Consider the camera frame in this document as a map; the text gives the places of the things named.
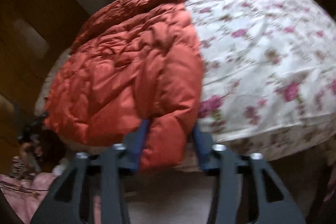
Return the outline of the orange down jacket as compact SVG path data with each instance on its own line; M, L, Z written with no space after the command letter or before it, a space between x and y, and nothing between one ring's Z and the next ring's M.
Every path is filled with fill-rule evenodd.
M45 126L74 149L149 122L142 170L179 165L197 121L203 61L185 0L116 0L82 26L46 96Z

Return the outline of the pink clothing pile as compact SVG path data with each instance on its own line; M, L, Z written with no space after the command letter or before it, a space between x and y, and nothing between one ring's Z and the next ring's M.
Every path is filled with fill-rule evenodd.
M74 159L62 174L19 180L1 175L1 194L22 223L102 223L100 177L88 160Z

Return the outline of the floral quilt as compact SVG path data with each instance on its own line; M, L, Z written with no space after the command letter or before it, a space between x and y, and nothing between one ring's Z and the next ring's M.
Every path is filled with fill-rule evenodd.
M198 124L274 160L335 137L335 21L313 0L185 0L203 61Z

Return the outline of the brown wooden wardrobe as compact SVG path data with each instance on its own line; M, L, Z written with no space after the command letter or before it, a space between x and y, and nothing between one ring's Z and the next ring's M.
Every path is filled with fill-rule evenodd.
M42 84L88 12L76 0L1 0L1 172L18 154Z

